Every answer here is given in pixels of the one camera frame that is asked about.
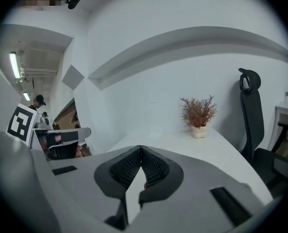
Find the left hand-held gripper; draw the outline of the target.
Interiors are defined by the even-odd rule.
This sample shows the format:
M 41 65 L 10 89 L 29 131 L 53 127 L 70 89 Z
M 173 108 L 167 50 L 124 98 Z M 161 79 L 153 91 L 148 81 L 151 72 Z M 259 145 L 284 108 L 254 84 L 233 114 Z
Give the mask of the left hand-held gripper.
M 7 133 L 20 139 L 30 149 L 42 151 L 49 160 L 63 160 L 80 156 L 78 147 L 91 135 L 91 129 L 53 130 L 36 111 L 18 104 Z

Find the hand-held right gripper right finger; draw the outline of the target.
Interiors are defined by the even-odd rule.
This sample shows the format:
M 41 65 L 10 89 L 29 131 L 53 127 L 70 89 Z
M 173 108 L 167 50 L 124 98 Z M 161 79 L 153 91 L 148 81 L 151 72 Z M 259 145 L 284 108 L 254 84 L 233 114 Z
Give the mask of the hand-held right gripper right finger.
M 146 188 L 139 195 L 139 204 L 168 199 L 182 184 L 184 172 L 175 161 L 141 146 L 141 168 Z

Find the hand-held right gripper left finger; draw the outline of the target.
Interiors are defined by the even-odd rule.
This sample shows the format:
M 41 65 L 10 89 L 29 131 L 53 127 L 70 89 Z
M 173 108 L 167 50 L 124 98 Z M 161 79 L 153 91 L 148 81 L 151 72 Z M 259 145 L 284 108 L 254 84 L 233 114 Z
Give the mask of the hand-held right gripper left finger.
M 99 165 L 94 173 L 95 182 L 101 191 L 107 197 L 120 200 L 116 214 L 104 222 L 121 231 L 129 225 L 126 191 L 141 167 L 141 151 L 140 145 L 127 149 L 126 152 Z

